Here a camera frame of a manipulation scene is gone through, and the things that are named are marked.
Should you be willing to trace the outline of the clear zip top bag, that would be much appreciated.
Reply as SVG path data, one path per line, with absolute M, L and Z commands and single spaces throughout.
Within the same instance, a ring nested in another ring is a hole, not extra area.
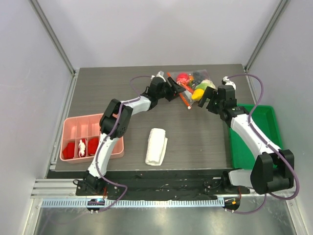
M 195 70 L 195 71 L 199 71 L 201 73 L 203 73 L 206 77 L 206 79 L 210 79 L 210 76 L 209 76 L 209 73 L 207 72 L 207 70 Z M 197 85 L 199 85 L 201 82 L 200 81 L 194 81 L 194 78 L 192 76 L 192 73 L 194 71 L 176 71 L 176 72 L 167 72 L 167 75 L 172 77 L 173 80 L 176 82 L 176 77 L 179 73 L 182 73 L 182 72 L 185 72 L 185 73 L 188 73 L 189 74 L 189 83 L 184 85 L 184 84 L 181 84 L 180 86 L 184 87 L 186 89 L 186 91 L 180 93 L 180 97 L 182 99 L 182 101 L 184 102 L 184 104 L 186 105 L 187 109 L 190 110 L 192 108 L 192 105 L 193 103 L 195 102 L 198 102 L 198 101 L 193 101 L 191 96 L 195 90 L 195 87 Z

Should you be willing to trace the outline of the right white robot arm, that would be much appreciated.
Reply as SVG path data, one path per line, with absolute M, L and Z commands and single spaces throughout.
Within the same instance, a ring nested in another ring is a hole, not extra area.
M 202 107 L 206 101 L 206 109 L 218 114 L 240 136 L 255 159 L 252 170 L 232 170 L 221 180 L 224 192 L 233 193 L 238 186 L 244 186 L 258 194 L 266 194 L 294 186 L 294 155 L 290 150 L 282 150 L 275 145 L 257 127 L 249 111 L 237 104 L 232 86 L 220 85 L 217 89 L 207 87 L 198 106 Z

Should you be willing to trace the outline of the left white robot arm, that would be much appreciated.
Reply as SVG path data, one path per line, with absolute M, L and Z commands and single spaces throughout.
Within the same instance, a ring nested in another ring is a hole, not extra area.
M 116 143 L 126 133 L 133 115 L 153 109 L 160 99 L 172 101 L 184 91 L 185 88 L 171 77 L 165 79 L 162 75 L 156 75 L 145 91 L 138 94 L 136 98 L 125 101 L 112 99 L 100 119 L 99 144 L 95 157 L 83 177 L 82 188 L 93 195 L 100 195 L 109 183 L 124 188 L 122 194 L 125 194 L 128 190 L 126 185 L 105 178 L 109 159 Z

